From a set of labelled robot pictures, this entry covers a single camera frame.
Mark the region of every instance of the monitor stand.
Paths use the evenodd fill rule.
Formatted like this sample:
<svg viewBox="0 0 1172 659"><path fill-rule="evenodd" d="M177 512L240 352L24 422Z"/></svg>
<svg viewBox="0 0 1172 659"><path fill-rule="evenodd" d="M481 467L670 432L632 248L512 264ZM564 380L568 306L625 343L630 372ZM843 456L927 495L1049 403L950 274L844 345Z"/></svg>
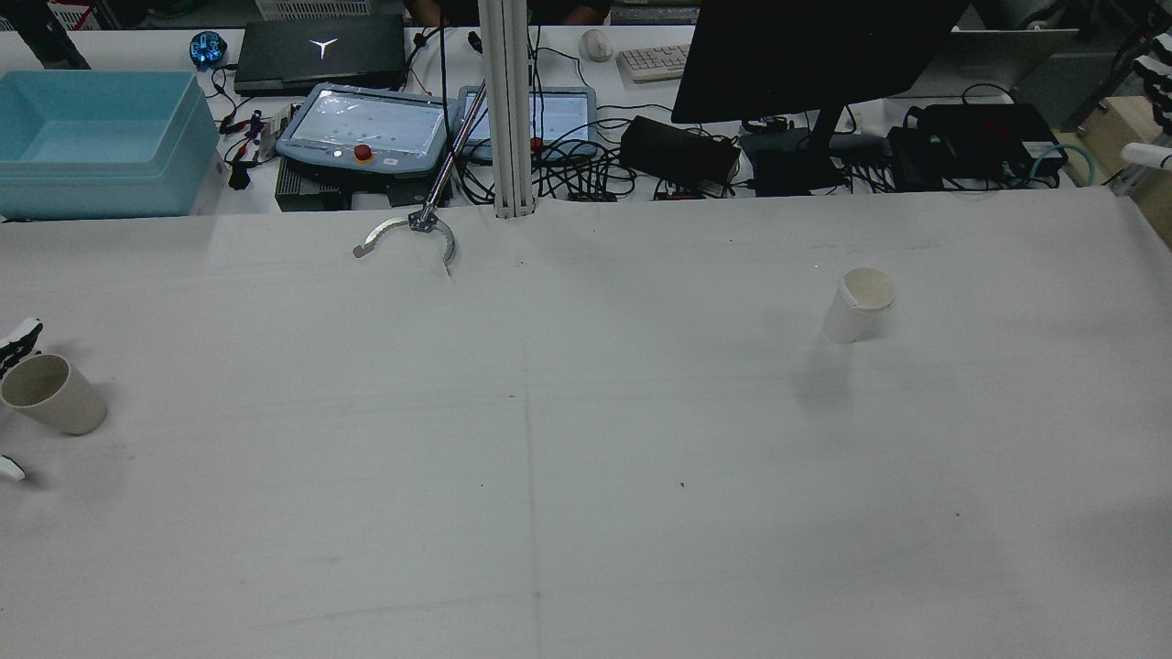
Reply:
<svg viewBox="0 0 1172 659"><path fill-rule="evenodd" d="M792 197L845 183L830 159L830 141L845 106L818 111L813 129L744 135L741 145L752 162L754 189L758 197Z"/></svg>

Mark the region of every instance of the black laptop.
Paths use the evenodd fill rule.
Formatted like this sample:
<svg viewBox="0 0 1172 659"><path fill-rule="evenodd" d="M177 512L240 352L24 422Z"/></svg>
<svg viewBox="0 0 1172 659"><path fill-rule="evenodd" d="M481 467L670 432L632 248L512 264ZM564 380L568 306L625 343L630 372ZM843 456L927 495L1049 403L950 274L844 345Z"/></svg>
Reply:
<svg viewBox="0 0 1172 659"><path fill-rule="evenodd" d="M304 96L319 82L393 87L403 74L403 16L255 21L244 30L236 93Z"/></svg>

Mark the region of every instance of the white keyboard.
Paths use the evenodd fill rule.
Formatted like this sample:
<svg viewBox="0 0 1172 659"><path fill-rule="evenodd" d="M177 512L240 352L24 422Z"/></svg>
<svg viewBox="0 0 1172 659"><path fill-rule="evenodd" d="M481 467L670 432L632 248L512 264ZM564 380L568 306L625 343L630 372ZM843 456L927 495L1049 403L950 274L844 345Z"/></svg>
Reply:
<svg viewBox="0 0 1172 659"><path fill-rule="evenodd" d="M615 61L634 82L673 80L683 75L683 63L688 61L689 43L683 46L660 46L620 50Z"/></svg>

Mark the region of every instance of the person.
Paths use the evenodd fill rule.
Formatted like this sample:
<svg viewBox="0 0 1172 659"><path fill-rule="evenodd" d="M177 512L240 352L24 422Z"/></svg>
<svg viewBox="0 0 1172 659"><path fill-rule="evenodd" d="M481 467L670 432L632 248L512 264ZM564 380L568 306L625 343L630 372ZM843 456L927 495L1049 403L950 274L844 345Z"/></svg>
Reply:
<svg viewBox="0 0 1172 659"><path fill-rule="evenodd" d="M416 22L440 25L477 25L481 21L476 0L406 0L407 11ZM611 13L611 0L529 0L532 25L602 25Z"/></svg>

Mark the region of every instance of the laptop logo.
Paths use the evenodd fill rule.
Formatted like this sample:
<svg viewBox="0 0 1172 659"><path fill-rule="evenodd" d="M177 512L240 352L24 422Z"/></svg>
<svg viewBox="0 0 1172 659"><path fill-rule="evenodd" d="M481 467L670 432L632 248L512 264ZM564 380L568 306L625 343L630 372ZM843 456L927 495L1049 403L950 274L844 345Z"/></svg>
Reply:
<svg viewBox="0 0 1172 659"><path fill-rule="evenodd" d="M326 59L326 48L328 48L329 45L333 43L333 42L335 42L335 41L338 41L338 39L331 39L329 41L314 41L314 40L311 39L309 43L313 43L318 48L321 48L321 57L320 59L325 60Z"/></svg>

